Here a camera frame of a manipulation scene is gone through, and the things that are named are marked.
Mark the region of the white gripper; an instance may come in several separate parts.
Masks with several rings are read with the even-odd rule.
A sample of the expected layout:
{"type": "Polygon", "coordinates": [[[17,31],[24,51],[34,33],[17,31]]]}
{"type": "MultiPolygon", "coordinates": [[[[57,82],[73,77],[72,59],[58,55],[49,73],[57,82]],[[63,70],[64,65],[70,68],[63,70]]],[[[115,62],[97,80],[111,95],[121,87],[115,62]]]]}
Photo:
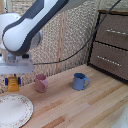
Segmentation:
{"type": "MultiPolygon", "coordinates": [[[[0,56],[0,75],[25,74],[33,71],[34,65],[29,53],[15,58],[10,57],[8,60],[0,56]]],[[[19,85],[21,82],[21,77],[18,77],[19,85]]],[[[5,78],[5,86],[8,86],[8,78],[5,78]]]]}

